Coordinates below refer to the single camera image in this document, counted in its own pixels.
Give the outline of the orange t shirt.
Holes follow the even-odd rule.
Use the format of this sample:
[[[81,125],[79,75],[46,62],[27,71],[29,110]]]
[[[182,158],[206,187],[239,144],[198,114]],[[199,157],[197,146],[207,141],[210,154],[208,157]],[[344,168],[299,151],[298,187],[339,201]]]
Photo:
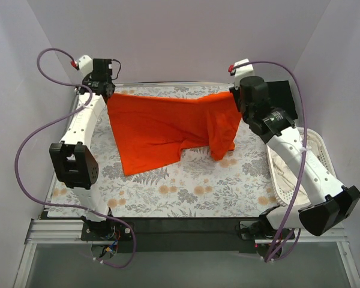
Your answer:
[[[219,161],[235,148],[241,121],[230,92],[198,99],[115,93],[107,114],[126,176],[179,162],[184,149],[207,146]]]

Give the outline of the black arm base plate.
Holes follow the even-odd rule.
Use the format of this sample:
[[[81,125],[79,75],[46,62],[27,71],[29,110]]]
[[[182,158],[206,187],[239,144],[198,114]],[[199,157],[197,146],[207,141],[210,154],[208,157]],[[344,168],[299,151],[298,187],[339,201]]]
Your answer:
[[[123,218],[137,239],[137,252],[237,251],[266,254],[256,218]]]

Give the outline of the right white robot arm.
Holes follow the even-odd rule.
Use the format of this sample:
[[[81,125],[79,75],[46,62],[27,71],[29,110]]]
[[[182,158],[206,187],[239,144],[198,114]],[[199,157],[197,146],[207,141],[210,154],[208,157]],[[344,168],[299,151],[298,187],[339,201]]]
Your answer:
[[[345,186],[319,161],[301,138],[293,119],[271,104],[267,82],[259,76],[246,76],[230,89],[242,118],[287,164],[303,187],[308,204],[277,206],[259,216],[267,229],[305,229],[320,236],[345,220],[360,200],[360,191]]]

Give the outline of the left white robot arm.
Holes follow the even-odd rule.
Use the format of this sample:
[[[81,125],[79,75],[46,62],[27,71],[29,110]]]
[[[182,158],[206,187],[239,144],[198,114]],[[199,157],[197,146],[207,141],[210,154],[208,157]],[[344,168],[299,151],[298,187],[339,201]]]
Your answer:
[[[92,59],[84,55],[72,63],[84,76],[82,84],[93,94],[85,88],[76,88],[76,108],[80,111],[73,115],[60,142],[49,148],[57,179],[74,193],[79,205],[87,209],[81,219],[89,231],[101,239],[110,239],[115,233],[115,225],[92,213],[111,215],[110,208],[95,190],[100,170],[90,145],[97,120],[115,91],[112,62],[112,59]]]

